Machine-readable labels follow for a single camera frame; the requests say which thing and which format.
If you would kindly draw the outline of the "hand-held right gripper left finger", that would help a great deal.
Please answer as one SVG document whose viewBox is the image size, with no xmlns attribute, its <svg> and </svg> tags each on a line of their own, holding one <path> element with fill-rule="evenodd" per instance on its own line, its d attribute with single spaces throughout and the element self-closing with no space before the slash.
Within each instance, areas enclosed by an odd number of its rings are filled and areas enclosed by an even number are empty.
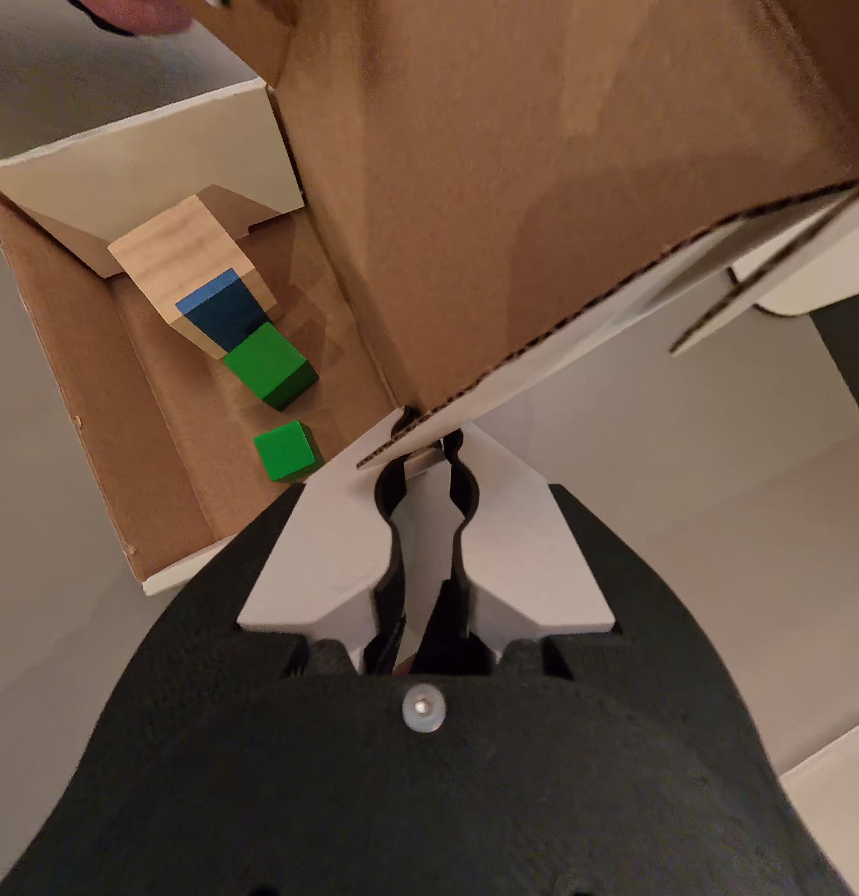
<svg viewBox="0 0 859 896">
<path fill-rule="evenodd" d="M 237 617 L 241 628 L 336 641 L 358 671 L 392 672 L 406 622 L 391 519 L 407 494 L 405 461 L 357 463 L 410 421 L 409 408 L 393 411 L 308 478 Z"/>
</svg>

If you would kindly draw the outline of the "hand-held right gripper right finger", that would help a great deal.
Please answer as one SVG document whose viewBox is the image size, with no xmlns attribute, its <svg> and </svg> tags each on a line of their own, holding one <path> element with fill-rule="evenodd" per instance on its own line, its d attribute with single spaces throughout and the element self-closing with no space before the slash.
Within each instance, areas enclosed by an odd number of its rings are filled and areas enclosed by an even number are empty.
<svg viewBox="0 0 859 896">
<path fill-rule="evenodd" d="M 611 632 L 614 613 L 544 476 L 473 423 L 443 445 L 467 633 L 500 659 L 515 641 Z"/>
</svg>

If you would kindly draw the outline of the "small green cube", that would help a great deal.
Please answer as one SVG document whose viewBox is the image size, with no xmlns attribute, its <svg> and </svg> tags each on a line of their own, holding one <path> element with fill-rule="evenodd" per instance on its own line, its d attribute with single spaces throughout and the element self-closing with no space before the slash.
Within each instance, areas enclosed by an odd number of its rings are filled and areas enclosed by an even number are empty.
<svg viewBox="0 0 859 896">
<path fill-rule="evenodd" d="M 256 435 L 254 445 L 272 482 L 300 482 L 324 465 L 311 428 L 299 420 Z"/>
</svg>

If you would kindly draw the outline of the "large green cube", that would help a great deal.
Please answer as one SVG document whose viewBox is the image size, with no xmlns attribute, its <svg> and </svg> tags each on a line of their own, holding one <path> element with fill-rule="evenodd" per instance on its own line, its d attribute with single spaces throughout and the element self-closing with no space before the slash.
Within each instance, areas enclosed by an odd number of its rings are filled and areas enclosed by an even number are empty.
<svg viewBox="0 0 859 896">
<path fill-rule="evenodd" d="M 265 323 L 222 358 L 249 391 L 282 411 L 319 381 L 314 367 L 271 323 Z"/>
</svg>

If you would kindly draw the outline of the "blue faced wooden cube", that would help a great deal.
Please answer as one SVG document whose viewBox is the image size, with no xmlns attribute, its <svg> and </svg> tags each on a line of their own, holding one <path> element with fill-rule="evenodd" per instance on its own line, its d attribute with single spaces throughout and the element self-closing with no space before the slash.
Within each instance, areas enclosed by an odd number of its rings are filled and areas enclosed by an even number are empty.
<svg viewBox="0 0 859 896">
<path fill-rule="evenodd" d="M 197 196 L 108 249 L 161 318 L 217 360 L 267 323 L 276 304 L 255 263 Z"/>
</svg>

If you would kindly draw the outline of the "white cardboard box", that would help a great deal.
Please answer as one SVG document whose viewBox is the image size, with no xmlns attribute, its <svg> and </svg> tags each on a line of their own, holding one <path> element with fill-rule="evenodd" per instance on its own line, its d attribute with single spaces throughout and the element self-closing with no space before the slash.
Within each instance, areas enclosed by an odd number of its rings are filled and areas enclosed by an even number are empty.
<svg viewBox="0 0 859 896">
<path fill-rule="evenodd" d="M 258 79 L 0 161 L 0 246 L 146 581 L 283 489 L 254 437 L 356 465 L 569 364 L 719 249 L 859 188 L 859 2 L 186 2 Z M 173 330 L 153 225 L 205 193 L 320 382 L 284 413 Z"/>
</svg>

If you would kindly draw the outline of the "clear plastic bin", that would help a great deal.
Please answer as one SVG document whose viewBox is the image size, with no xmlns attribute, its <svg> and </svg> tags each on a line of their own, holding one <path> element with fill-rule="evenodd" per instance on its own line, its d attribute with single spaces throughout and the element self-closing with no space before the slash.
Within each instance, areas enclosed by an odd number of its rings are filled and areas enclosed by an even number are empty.
<svg viewBox="0 0 859 896">
<path fill-rule="evenodd" d="M 781 781 L 828 858 L 859 891 L 859 724 Z"/>
</svg>

